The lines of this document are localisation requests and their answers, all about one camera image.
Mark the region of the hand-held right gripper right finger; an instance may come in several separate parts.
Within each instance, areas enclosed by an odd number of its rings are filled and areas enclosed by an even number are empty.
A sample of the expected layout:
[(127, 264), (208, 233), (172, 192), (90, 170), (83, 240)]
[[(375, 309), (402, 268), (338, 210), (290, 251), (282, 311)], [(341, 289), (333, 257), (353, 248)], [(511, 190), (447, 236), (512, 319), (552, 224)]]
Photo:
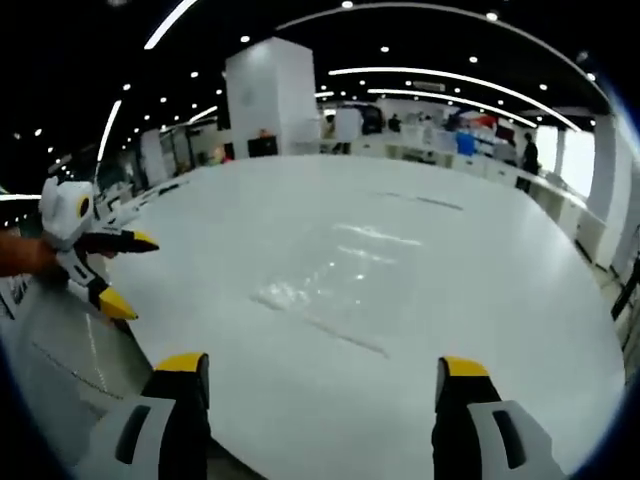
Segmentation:
[(518, 402), (504, 400), (473, 360), (438, 360), (432, 431), (436, 479), (564, 479), (550, 435)]

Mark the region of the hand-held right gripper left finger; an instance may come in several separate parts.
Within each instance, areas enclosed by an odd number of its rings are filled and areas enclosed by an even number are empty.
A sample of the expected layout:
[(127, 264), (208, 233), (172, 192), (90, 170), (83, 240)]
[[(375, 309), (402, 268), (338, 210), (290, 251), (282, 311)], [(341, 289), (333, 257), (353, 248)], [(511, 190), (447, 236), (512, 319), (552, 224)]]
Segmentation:
[(205, 479), (209, 356), (160, 362), (142, 392), (113, 407), (93, 428), (76, 479)]

